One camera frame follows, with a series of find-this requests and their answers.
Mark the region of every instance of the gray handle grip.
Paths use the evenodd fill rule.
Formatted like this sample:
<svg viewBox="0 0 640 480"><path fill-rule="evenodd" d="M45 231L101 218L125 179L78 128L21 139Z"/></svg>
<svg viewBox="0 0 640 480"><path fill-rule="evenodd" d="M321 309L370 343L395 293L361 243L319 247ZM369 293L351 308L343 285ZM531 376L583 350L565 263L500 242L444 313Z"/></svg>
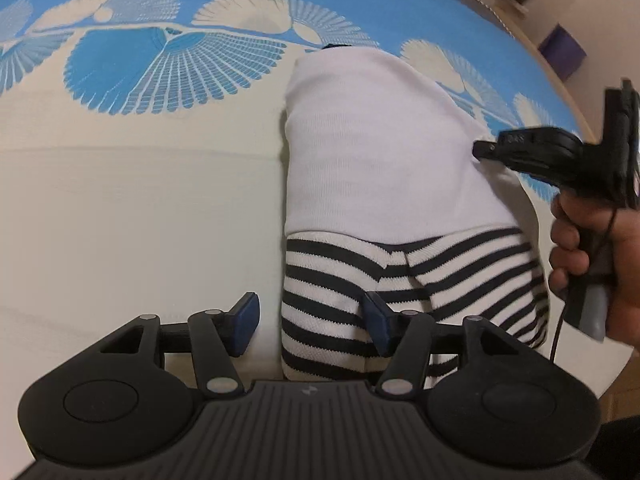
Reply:
<svg viewBox="0 0 640 480"><path fill-rule="evenodd" d="M583 276L569 276L564 320L592 339L603 341L616 284L612 245L601 235L580 230L580 249L589 255L591 265Z"/></svg>

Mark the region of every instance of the beige wall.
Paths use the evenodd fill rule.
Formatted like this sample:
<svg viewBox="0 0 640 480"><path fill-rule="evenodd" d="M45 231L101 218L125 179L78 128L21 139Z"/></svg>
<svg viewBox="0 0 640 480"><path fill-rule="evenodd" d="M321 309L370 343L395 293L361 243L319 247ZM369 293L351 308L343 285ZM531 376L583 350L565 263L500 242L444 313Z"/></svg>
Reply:
<svg viewBox="0 0 640 480"><path fill-rule="evenodd" d="M521 26L534 43L560 23L587 53L566 87L598 135L604 88L618 86L623 76L640 88L640 0L529 0L526 6Z"/></svg>

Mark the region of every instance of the hand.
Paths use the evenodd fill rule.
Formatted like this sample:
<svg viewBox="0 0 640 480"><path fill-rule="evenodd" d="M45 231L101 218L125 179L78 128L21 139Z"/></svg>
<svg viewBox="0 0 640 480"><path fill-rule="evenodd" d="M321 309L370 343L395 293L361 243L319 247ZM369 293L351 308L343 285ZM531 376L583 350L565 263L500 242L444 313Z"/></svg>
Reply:
<svg viewBox="0 0 640 480"><path fill-rule="evenodd" d="M551 240L558 247L549 256L554 268L549 276L549 289L562 298L569 274L580 276L589 268L589 256L578 250L580 235L575 226L602 234L607 230L612 210L600 202L563 191L554 198L551 212L556 217ZM609 305L607 336L640 348L640 212L620 209L610 240L618 286Z"/></svg>

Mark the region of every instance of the ribbed black surface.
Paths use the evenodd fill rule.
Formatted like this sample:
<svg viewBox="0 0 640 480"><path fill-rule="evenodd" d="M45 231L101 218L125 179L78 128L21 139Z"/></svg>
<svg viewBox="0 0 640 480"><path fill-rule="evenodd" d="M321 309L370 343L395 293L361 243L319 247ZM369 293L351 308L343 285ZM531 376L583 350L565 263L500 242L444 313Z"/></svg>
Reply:
<svg viewBox="0 0 640 480"><path fill-rule="evenodd" d="M414 406L364 382L259 382L210 402L183 439L142 462L81 470L47 461L20 480L596 479L578 464L513 471L466 459L430 433Z"/></svg>

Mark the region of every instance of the black and white striped fabric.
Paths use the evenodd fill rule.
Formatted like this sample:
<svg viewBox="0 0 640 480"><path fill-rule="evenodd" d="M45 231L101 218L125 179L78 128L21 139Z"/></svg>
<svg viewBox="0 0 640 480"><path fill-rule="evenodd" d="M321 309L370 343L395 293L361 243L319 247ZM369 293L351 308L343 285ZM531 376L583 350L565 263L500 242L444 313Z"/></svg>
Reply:
<svg viewBox="0 0 640 480"><path fill-rule="evenodd" d="M360 313L373 290L397 311L460 324L490 319L536 348L546 337L548 295L538 256L514 226L484 226L390 246L327 232L287 237L282 366L290 380L375 377L378 356ZM455 356L432 356L426 387L453 372Z"/></svg>

